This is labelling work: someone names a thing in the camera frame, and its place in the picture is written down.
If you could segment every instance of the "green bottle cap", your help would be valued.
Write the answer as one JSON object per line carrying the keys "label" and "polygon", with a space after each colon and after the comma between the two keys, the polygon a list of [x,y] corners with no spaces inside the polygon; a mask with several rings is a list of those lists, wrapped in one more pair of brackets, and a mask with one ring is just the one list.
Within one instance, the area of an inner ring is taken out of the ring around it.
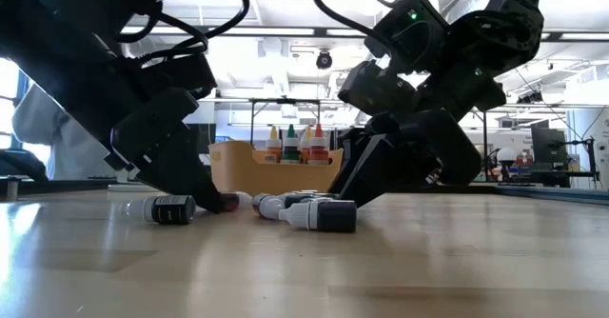
{"label": "green bottle cap", "polygon": [[296,138],[296,131],[294,131],[294,125],[290,124],[287,129],[287,138]]}

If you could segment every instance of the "dropper bottle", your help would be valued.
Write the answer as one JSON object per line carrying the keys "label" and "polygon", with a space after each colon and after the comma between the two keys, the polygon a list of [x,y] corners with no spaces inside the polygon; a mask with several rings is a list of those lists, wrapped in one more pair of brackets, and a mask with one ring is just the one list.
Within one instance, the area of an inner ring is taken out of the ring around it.
{"label": "dropper bottle", "polygon": [[282,153],[282,164],[298,165],[301,161],[301,152],[298,150],[300,141],[296,137],[294,126],[289,125],[287,137],[284,138],[284,153]]}
{"label": "dropper bottle", "polygon": [[270,136],[266,140],[266,163],[279,163],[282,159],[282,140],[279,139],[277,128],[273,126],[270,130]]}
{"label": "dropper bottle", "polygon": [[306,127],[306,131],[304,132],[303,140],[301,141],[301,163],[306,165],[308,161],[308,155],[311,151],[311,138],[313,137],[313,132],[311,131],[311,127]]}
{"label": "dropper bottle", "polygon": [[315,127],[315,137],[311,138],[308,165],[327,166],[329,164],[330,155],[325,145],[324,131],[322,130],[322,125],[318,124]]}

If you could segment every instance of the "green light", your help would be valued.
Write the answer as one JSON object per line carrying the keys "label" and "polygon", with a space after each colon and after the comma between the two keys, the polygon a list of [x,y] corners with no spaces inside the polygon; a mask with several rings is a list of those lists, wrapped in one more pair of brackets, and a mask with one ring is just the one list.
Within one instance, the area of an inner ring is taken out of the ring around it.
{"label": "green light", "polygon": [[408,12],[408,15],[410,16],[410,18],[412,18],[412,20],[416,20],[419,16],[419,14],[415,10],[410,10]]}

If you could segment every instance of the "computer monitor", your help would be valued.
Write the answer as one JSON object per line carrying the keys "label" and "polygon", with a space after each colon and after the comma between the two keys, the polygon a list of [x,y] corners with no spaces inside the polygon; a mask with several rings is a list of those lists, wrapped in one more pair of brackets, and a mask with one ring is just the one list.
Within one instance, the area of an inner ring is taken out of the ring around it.
{"label": "computer monitor", "polygon": [[200,154],[209,153],[209,145],[216,143],[215,124],[187,124],[197,134],[197,150]]}
{"label": "computer monitor", "polygon": [[564,131],[556,129],[531,129],[535,162],[543,164],[569,163]]}

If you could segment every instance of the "desk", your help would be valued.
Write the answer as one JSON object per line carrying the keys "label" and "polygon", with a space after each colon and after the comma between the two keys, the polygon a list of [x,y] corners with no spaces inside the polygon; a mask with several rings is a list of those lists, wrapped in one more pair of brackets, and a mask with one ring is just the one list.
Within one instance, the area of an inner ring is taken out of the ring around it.
{"label": "desk", "polygon": [[0,317],[603,317],[609,208],[390,194],[355,234],[248,209],[187,227],[104,191],[0,205]]}

